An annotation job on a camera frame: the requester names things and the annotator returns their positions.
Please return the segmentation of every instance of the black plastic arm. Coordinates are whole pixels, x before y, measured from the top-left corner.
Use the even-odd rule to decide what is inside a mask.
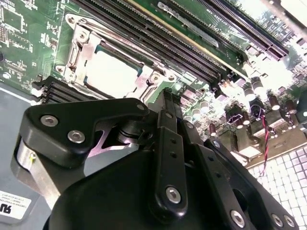
[[[60,166],[74,168],[84,163],[93,148],[95,131],[113,127],[122,120],[143,119],[148,114],[148,108],[134,98],[38,105],[24,113],[19,134],[36,153]],[[44,115],[54,116],[58,124],[43,125]],[[73,130],[84,134],[84,142],[68,139]]]

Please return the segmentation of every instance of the motherboard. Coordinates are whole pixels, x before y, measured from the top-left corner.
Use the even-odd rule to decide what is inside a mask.
[[[297,126],[307,42],[263,0],[250,2],[1,0],[0,81],[36,104],[46,92],[33,82],[49,76],[91,99],[150,104],[171,88],[203,139],[263,138],[255,108],[276,138]]]

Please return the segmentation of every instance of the white label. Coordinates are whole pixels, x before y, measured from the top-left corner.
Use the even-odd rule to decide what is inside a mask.
[[[0,215],[22,219],[30,203],[28,198],[0,191]]]

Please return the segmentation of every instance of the green circuit board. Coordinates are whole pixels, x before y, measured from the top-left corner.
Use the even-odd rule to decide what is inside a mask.
[[[221,66],[220,61],[221,63],[226,63],[229,68],[237,73],[246,75],[236,52],[227,48],[227,46],[216,48],[208,44],[199,34],[185,26],[180,20],[161,10],[158,7],[158,0],[117,1],[133,4],[140,11],[146,11],[147,14],[153,16],[167,28],[173,28],[192,43],[206,50],[207,54],[210,53],[212,62],[215,62],[217,66]],[[230,44],[239,48],[241,52],[244,52],[250,45],[246,38],[238,34],[233,28],[225,25],[220,18],[200,5],[199,1],[169,0],[168,2],[181,5],[181,7],[193,13],[206,24],[207,28],[210,28],[214,33],[219,33]],[[307,53],[306,45],[299,46],[296,43],[299,38],[281,20],[272,15],[261,4],[260,0],[253,1],[252,6],[249,0],[229,0],[229,2],[264,28],[289,50],[289,55],[280,63],[288,71],[287,74],[291,79],[285,85],[285,90],[279,92],[278,89],[275,89],[274,92],[280,94],[281,100],[297,98],[302,88],[306,86],[307,63],[306,56],[304,56]],[[4,55],[4,60],[0,62],[1,82],[30,93],[31,83],[36,80],[38,74],[43,75],[44,78],[49,75],[59,79],[62,78],[55,71],[55,66],[67,63],[71,46],[73,29],[65,22],[65,15],[67,13],[94,18],[99,22],[97,18],[81,9],[71,0],[2,0],[0,2],[0,52]],[[255,59],[254,69],[261,76],[273,76],[265,68],[262,68],[262,61],[258,59]],[[207,82],[195,77],[189,77],[181,69],[178,69],[177,72],[182,77],[175,84],[162,83],[149,99],[149,102],[154,102],[159,92],[165,87],[170,87],[179,94],[182,93],[186,85],[190,85],[196,90],[209,88]],[[215,104],[212,95],[204,94],[185,108],[184,114],[191,115],[192,109],[198,107],[201,100],[207,100],[212,103],[210,113],[198,121],[200,123],[199,131],[201,135],[206,136],[205,130],[208,123],[214,122],[217,126],[222,125],[224,121],[220,120],[220,117],[224,113],[223,106],[231,104],[237,98],[229,97],[229,100],[221,106]]]

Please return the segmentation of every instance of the integrated circuit chip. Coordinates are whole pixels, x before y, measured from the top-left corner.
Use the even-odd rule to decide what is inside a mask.
[[[21,15],[10,11],[4,7],[2,7],[2,21],[5,22],[7,25],[15,28],[18,31],[22,31],[22,17]]]

